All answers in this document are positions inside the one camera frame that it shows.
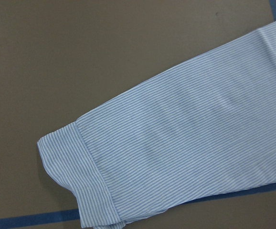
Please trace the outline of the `light blue striped shirt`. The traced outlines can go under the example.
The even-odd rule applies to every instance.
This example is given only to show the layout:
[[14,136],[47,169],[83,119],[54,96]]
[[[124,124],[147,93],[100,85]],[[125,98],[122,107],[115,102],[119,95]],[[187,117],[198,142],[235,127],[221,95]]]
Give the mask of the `light blue striped shirt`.
[[276,183],[276,21],[176,65],[37,143],[83,228]]

